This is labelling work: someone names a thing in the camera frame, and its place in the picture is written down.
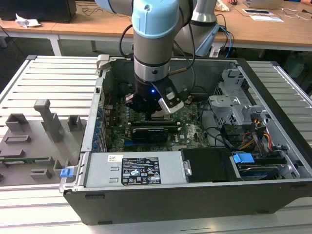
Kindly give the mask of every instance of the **blue plastic clip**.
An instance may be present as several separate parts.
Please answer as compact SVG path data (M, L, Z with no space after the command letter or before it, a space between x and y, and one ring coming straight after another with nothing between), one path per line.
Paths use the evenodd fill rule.
M73 178L74 177L74 169L73 168L64 168L60 172L61 178Z
M252 154L249 153L236 153L233 155L235 163L254 163Z

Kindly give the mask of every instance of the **warning label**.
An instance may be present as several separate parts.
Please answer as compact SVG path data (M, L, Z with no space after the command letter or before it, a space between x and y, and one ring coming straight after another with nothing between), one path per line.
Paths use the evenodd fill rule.
M123 185L161 184L158 157L123 158L121 172Z

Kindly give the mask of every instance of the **laptop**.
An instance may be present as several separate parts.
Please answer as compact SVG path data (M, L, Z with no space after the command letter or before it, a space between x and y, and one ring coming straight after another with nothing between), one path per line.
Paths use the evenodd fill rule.
M250 8L276 9L282 4L283 0L250 0L244 1L244 4Z

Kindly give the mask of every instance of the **metal slatted platform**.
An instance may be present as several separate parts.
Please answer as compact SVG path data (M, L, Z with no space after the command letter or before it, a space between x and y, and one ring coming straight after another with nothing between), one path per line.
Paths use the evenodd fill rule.
M7 131L11 113L23 113L28 120L41 119L33 106L40 98L50 99L51 112L59 119L80 115L87 120L97 76L97 58L38 56L26 60L13 77L10 90L0 104L0 137Z
M12 111L23 112L27 119L41 119L32 108L38 98L50 99L51 109L57 112L59 118L67 118L74 112L87 119L97 78L94 75L95 63L96 58L88 57L38 56L35 60L27 60L0 95L0 136L6 131L5 121ZM312 132L311 100L306 100L279 67L273 67L269 62L250 62L250 65L281 107L289 112L289 117L301 133L308 134L306 137L309 138ZM298 109L298 112L292 112L291 108ZM2 187L1 234L20 231L36 234L312 233L312 198L298 199L275 214L86 226L58 191L58 186L10 187L5 190Z
M281 69L271 62L249 61L248 64L267 87L289 119L312 147L312 100ZM252 89L249 89L257 104L261 102Z

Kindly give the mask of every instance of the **desk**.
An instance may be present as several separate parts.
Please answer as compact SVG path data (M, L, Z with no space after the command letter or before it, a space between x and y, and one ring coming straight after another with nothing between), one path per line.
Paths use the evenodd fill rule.
M236 6L229 5L230 12L216 11L216 14L225 16L227 28L235 37L235 47L312 51L312 20L291 19L286 17L281 10L273 10L274 13L281 16L284 23L254 21L252 18L244 17L233 10L242 12L242 8L247 8L242 2L243 0L238 0ZM87 5L90 2L78 2L78 4ZM296 9L299 15L311 18L310 14L301 12L302 9L311 12L312 7L308 5L285 1L282 3L282 7ZM54 54L61 56L60 39L118 41L122 31L130 24L128 17L114 15L105 10L87 16L82 12L82 8L84 7L77 6L76 16L70 24L43 22L42 27L28 29L18 26L14 21L0 21L0 25L12 37L49 39ZM218 20L221 25L224 24L221 16L218 16ZM132 37L133 31L131 29L126 34L124 41L132 42ZM211 54L218 51L225 40L224 34L218 33ZM93 42L92 45L93 50L95 50L95 43Z
M280 9L270 10L275 15L281 17L284 23L281 22L266 22L255 21L242 11L242 8L247 8L243 4L243 0L238 0L236 6L228 5L231 8L230 12L217 12L223 14L227 29L233 33L235 37L234 47L238 48L256 48L256 49L274 49L274 50L296 50L296 51L312 51L312 19L308 13L301 12L302 9L312 11L312 7L299 2L284 1L281 7L297 10L298 15L306 19L292 19L285 16ZM222 16L218 16L218 22L224 25ZM213 50L220 49L225 41L225 37L220 33L216 36L213 44Z

